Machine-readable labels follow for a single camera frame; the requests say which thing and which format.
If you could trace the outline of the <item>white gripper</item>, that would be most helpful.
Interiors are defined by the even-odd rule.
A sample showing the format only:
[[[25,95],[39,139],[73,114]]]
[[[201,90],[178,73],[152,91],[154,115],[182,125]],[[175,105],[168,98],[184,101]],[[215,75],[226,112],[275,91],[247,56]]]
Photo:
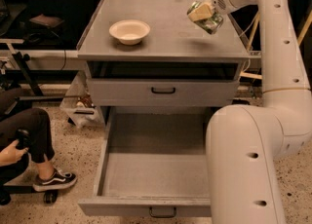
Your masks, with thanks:
[[[213,0],[215,10],[226,15],[239,9],[239,0]],[[189,19],[193,22],[203,19],[209,19],[214,14],[214,8],[204,2],[194,2],[187,11]]]

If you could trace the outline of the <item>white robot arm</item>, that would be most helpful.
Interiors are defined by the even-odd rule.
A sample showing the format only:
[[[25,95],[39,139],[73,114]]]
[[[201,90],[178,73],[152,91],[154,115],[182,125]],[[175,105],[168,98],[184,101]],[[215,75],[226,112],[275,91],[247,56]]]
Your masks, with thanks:
[[[262,104],[226,106],[210,118],[213,224],[286,224],[273,161],[312,137],[312,94],[288,0],[205,0],[187,15],[215,31],[216,18],[251,4],[259,12]]]

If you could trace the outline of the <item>person's hand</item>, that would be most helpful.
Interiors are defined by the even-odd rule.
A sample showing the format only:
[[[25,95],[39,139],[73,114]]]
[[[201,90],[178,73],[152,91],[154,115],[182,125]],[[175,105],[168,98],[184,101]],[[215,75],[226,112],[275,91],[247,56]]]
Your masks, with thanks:
[[[28,152],[28,148],[18,149],[19,142],[14,140],[0,152],[0,167],[16,164]]]

